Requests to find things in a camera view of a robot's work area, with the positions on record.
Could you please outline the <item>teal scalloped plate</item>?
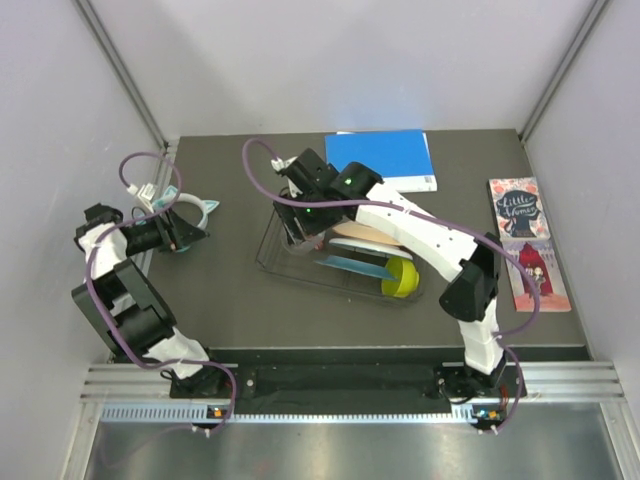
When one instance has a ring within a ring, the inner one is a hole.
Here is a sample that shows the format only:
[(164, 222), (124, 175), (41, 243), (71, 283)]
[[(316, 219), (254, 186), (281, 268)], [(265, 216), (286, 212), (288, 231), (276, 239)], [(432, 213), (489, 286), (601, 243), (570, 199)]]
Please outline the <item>teal scalloped plate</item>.
[(343, 270), (350, 273), (377, 278), (380, 280), (397, 280), (397, 277), (394, 276), (384, 266), (375, 265), (352, 258), (329, 255), (324, 259), (315, 260), (315, 263), (329, 268)]

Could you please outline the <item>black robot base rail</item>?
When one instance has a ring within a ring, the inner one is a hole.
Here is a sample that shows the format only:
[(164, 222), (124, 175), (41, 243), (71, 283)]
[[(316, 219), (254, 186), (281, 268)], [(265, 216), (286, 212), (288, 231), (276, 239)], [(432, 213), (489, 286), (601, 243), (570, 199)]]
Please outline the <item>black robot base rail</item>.
[(500, 403), (524, 395), (515, 367), (504, 363), (496, 380), (463, 364), (459, 347), (217, 349), (226, 365), (208, 388), (193, 393), (173, 384), (175, 399), (236, 395), (238, 414), (358, 415), (447, 413), (454, 402)]

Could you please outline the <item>pink ghost mug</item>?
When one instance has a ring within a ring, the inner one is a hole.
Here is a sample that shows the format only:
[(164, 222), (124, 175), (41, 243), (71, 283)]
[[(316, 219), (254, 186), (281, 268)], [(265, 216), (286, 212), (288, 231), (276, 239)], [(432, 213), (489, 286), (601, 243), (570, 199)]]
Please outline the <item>pink ghost mug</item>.
[(311, 251), (322, 250), (324, 248), (324, 239), (324, 232), (306, 237), (304, 240), (300, 241), (287, 238), (285, 241), (285, 247), (292, 254), (306, 255)]

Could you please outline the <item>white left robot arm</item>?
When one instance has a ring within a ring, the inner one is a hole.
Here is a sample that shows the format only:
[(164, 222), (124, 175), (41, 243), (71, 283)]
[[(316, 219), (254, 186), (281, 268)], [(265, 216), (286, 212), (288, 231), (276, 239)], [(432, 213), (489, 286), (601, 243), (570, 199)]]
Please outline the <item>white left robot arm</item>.
[[(121, 226), (120, 210), (98, 203), (84, 211), (85, 223), (76, 229), (74, 241), (85, 254), (94, 294), (86, 284), (72, 290), (79, 310), (103, 342), (116, 355), (125, 351), (113, 336), (102, 313), (112, 316), (115, 331), (139, 359), (170, 367), (171, 380), (184, 391), (199, 390), (216, 396), (226, 387), (225, 370), (207, 362), (209, 355), (197, 341), (178, 329), (174, 314), (133, 257), (151, 250), (178, 253), (209, 233), (190, 224), (173, 210), (140, 223)], [(185, 365), (194, 360), (194, 365)]]

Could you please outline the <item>black wire dish rack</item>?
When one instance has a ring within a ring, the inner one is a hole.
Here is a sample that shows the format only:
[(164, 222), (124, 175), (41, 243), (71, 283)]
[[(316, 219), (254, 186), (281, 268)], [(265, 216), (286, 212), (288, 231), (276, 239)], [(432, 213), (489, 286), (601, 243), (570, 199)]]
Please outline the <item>black wire dish rack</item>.
[(420, 275), (417, 290), (407, 298), (387, 297), (381, 292), (382, 280), (322, 266), (315, 263), (315, 260), (321, 260), (329, 255), (334, 255), (385, 267), (390, 258), (367, 255), (334, 247), (329, 244), (329, 240), (341, 236), (333, 230), (325, 233), (324, 248), (322, 250), (311, 251), (307, 255), (302, 256), (291, 255), (285, 251), (281, 244), (280, 235), (283, 227), (274, 208), (256, 255), (258, 267), (269, 274), (284, 278), (288, 281), (305, 284), (316, 289), (332, 290), (350, 297), (361, 296), (374, 299), (378, 302), (398, 305), (415, 302), (424, 292), (421, 281), (427, 277), (429, 266), (422, 258), (414, 254), (412, 254), (412, 262)]

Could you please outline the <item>peach bird plate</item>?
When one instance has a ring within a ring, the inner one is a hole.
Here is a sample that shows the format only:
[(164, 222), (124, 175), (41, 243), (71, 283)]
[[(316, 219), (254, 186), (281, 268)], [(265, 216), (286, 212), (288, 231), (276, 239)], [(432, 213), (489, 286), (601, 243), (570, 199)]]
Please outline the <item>peach bird plate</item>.
[(400, 242), (373, 227), (360, 224), (355, 221), (346, 221), (335, 225), (332, 230), (345, 237), (360, 239), (364, 241), (399, 246)]

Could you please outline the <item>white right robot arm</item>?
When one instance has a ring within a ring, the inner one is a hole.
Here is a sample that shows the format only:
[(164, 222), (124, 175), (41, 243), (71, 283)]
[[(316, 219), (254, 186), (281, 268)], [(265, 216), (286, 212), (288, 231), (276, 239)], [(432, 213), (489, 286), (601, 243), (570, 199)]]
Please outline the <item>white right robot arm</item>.
[(500, 260), (493, 249), (496, 240), (484, 244), (438, 224), (358, 162), (337, 170), (306, 149), (291, 160), (275, 158), (271, 166), (289, 182), (288, 192), (274, 207), (291, 243), (309, 241), (346, 219), (391, 237), (447, 281), (439, 303), (458, 321), (469, 388), (487, 396), (502, 385), (505, 355), (495, 336), (500, 276)]

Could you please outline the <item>clear plastic cup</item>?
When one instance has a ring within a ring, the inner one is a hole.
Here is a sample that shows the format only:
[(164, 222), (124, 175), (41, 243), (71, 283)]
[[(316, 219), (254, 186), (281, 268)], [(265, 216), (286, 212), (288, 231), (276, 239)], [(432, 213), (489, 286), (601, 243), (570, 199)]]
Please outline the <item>clear plastic cup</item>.
[(282, 247), (291, 255), (307, 255), (315, 249), (315, 244), (309, 240), (296, 243), (285, 227), (281, 230), (280, 239)]

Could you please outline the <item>lime green bowl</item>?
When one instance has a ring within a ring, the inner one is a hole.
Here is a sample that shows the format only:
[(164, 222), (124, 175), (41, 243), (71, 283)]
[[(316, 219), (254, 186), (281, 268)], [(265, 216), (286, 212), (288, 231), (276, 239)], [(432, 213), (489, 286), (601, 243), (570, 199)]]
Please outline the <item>lime green bowl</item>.
[(413, 294), (420, 282), (420, 275), (411, 260), (402, 257), (390, 258), (385, 268), (392, 279), (381, 281), (381, 292), (392, 298), (407, 298)]

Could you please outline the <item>white watermelon plate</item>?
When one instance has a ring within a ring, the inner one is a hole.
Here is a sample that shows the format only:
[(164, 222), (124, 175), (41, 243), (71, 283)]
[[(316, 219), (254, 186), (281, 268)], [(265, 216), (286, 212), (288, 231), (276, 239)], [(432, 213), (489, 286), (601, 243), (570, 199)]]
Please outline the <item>white watermelon plate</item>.
[(411, 253), (393, 245), (380, 244), (376, 242), (346, 237), (331, 238), (329, 240), (329, 244), (344, 250), (367, 255), (385, 258), (399, 257), (410, 261), (413, 260), (413, 255)]

